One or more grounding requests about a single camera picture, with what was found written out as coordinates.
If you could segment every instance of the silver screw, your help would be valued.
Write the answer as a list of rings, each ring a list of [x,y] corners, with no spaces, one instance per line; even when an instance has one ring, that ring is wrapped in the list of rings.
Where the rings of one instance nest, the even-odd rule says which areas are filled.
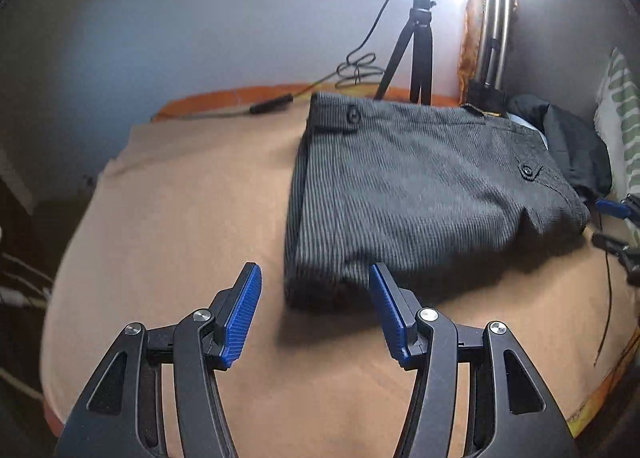
[[[142,324],[140,323],[131,323],[124,327],[124,333],[127,335],[138,335],[140,330],[142,330]]]
[[[420,310],[420,318],[424,321],[435,321],[438,318],[438,312],[433,308],[423,308]]]
[[[493,333],[497,333],[498,335],[502,335],[503,333],[505,333],[507,331],[507,325],[505,323],[502,323],[501,321],[494,321],[493,323],[491,323],[489,325],[489,329]]]
[[[211,313],[206,308],[193,312],[193,320],[198,321],[198,323],[204,323],[209,319],[211,319]]]

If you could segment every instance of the dark gray clothing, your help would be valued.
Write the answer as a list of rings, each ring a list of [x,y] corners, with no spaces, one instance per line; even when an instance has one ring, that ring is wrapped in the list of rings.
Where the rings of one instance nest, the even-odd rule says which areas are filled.
[[[311,99],[285,240],[290,305],[366,289],[369,265],[410,275],[517,238],[575,238],[587,208],[540,135],[508,119],[325,93]]]
[[[612,182],[609,152],[593,124],[533,95],[512,97],[507,111],[545,134],[549,153],[562,176],[584,202],[609,194]]]

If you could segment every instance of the white cable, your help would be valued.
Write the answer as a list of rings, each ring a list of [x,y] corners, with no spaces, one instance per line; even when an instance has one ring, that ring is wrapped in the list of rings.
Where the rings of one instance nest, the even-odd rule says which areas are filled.
[[[42,297],[47,297],[43,291],[41,291],[41,289],[39,289],[38,287],[36,287],[31,281],[28,281],[27,279],[24,279],[22,276],[18,276],[17,274],[12,274],[12,273],[8,273],[6,271],[2,272],[7,278],[11,278],[11,279],[15,279],[15,281],[18,281],[18,283],[23,284],[25,287],[30,288],[32,291],[36,292],[37,294],[41,295]]]
[[[15,378],[11,373],[9,373],[4,368],[0,368],[0,378],[4,378],[7,384],[13,386],[16,390],[20,391],[20,393],[24,393],[25,395],[30,396],[35,400],[39,400],[40,402],[44,400],[42,393],[34,390],[33,388],[26,385],[21,380],[18,380],[18,378]]]
[[[7,287],[0,287],[0,303],[17,308],[34,307],[42,308],[43,310],[47,309],[47,301],[44,299],[28,297],[20,291],[15,291]]]
[[[5,260],[13,261],[14,263],[17,263],[18,265],[23,266],[25,269],[31,271],[33,274],[35,274],[37,276],[40,276],[41,278],[44,278],[44,279],[46,279],[47,281],[49,281],[50,283],[53,284],[53,279],[49,278],[49,276],[47,276],[45,273],[39,271],[38,269],[34,269],[31,265],[27,265],[20,258],[16,258],[15,256],[12,256],[11,254],[7,254],[7,253],[2,253],[2,257]]]

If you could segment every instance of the black button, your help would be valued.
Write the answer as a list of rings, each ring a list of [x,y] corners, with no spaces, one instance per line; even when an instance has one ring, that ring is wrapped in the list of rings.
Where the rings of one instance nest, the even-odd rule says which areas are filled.
[[[347,122],[349,124],[358,124],[360,122],[360,110],[354,105],[349,106],[347,110]]]

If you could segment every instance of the wall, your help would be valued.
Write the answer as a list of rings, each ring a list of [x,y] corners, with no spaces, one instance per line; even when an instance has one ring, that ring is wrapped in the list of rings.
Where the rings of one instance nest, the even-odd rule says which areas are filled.
[[[382,1],[9,0],[0,11],[0,145],[35,201],[74,194],[124,147],[130,125],[169,100],[323,76],[360,43]],[[371,38],[382,65],[411,1],[391,0]],[[433,88],[455,95],[464,2],[437,1]],[[609,34],[594,15],[619,19],[618,0],[520,1],[514,90],[581,112],[614,44],[634,66],[628,27],[595,54],[571,42],[584,27],[582,42]],[[394,84],[408,86],[409,74],[407,56]]]

